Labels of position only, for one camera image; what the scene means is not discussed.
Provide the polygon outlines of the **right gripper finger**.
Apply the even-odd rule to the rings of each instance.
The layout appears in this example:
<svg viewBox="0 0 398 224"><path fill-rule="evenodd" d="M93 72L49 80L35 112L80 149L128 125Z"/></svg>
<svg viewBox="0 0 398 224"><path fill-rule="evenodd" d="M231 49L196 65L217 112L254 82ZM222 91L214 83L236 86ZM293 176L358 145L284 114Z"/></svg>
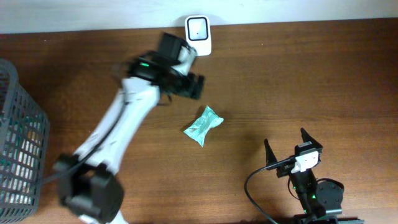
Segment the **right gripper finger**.
<svg viewBox="0 0 398 224"><path fill-rule="evenodd" d="M301 128L300 132L302 135L303 142L310 142L308 146L311 146L313 149L316 149L317 151L323 150L323 146L317 140L311 137L311 135L309 135L309 133L307 133L307 131L304 128Z"/></svg>
<svg viewBox="0 0 398 224"><path fill-rule="evenodd" d="M276 159L276 156L273 153L271 146L269 145L268 139L264 140L264 147L266 152L266 167L267 170L271 170L273 166L278 162L278 160Z"/></svg>

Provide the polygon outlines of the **mint green snack packet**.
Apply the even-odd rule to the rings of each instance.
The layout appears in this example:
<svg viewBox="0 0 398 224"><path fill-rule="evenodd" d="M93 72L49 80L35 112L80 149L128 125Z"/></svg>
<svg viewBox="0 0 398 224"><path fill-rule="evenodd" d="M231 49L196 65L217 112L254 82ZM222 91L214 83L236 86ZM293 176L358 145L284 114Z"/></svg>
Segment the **mint green snack packet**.
<svg viewBox="0 0 398 224"><path fill-rule="evenodd" d="M219 126L223 121L223 118L219 117L209 106L206 106L201 116L183 132L203 147L209 130Z"/></svg>

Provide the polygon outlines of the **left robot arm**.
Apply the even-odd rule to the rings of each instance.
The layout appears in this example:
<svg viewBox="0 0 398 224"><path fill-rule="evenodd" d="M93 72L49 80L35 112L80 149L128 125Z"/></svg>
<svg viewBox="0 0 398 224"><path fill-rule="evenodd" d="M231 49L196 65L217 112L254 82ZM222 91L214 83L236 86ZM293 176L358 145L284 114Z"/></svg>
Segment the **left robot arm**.
<svg viewBox="0 0 398 224"><path fill-rule="evenodd" d="M205 78L190 71L197 56L190 41L164 33L157 50L117 69L119 89L111 106L86 141L53 167L61 206L84 223L125 223L117 174L128 145L162 95L200 99Z"/></svg>

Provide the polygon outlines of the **white barcode scanner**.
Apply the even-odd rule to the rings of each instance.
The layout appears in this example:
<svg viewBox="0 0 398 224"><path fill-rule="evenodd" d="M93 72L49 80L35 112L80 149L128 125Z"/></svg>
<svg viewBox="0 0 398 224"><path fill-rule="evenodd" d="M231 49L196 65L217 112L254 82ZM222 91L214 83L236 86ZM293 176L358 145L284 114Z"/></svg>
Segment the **white barcode scanner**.
<svg viewBox="0 0 398 224"><path fill-rule="evenodd" d="M211 29L207 16L188 16L185 19L185 36L187 42L197 51L198 56L211 54Z"/></svg>

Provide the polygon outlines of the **grey plastic mesh basket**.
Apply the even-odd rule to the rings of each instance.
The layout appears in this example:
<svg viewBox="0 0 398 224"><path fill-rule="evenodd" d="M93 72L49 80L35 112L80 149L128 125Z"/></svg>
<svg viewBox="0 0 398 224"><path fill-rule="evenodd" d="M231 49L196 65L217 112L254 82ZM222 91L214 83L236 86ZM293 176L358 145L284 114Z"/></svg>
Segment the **grey plastic mesh basket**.
<svg viewBox="0 0 398 224"><path fill-rule="evenodd" d="M1 60L1 223L21 222L39 207L50 122Z"/></svg>

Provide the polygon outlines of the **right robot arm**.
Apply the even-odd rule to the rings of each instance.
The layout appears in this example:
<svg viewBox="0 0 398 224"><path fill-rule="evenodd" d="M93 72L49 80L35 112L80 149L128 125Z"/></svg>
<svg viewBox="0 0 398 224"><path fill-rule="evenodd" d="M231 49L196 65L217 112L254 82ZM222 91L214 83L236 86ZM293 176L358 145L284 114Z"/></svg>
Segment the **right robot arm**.
<svg viewBox="0 0 398 224"><path fill-rule="evenodd" d="M315 177L312 169L321 162L323 146L303 128L303 143L294 147L294 154L277 160L268 140L264 141L267 170L276 170L278 178L288 177L304 213L294 215L294 223L364 223L359 218L340 218L343 213L344 185L333 179Z"/></svg>

